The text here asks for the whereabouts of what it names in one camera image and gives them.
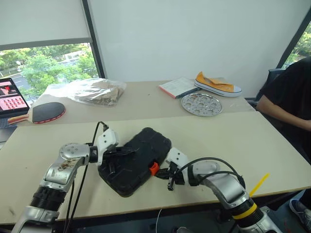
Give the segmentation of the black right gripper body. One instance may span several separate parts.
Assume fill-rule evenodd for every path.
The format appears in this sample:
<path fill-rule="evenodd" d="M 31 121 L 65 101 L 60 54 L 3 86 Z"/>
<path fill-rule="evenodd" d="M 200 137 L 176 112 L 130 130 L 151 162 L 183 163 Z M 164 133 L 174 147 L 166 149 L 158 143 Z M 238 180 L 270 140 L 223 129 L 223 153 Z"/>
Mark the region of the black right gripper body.
<path fill-rule="evenodd" d="M 182 172 L 178 172 L 179 168 L 177 167 L 177 164 L 174 162 L 170 162 L 169 164 L 170 169 L 170 178 L 175 178 L 175 184 L 177 185 L 184 185 L 184 177 Z"/>

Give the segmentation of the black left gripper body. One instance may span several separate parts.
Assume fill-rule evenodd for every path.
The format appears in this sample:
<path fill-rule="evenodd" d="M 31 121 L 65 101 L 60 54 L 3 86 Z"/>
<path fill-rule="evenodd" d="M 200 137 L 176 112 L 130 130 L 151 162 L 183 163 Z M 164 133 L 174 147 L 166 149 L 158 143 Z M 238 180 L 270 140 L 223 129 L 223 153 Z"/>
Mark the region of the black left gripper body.
<path fill-rule="evenodd" d="M 103 166 L 114 166 L 115 160 L 121 154 L 123 147 L 115 147 L 103 153 Z"/>

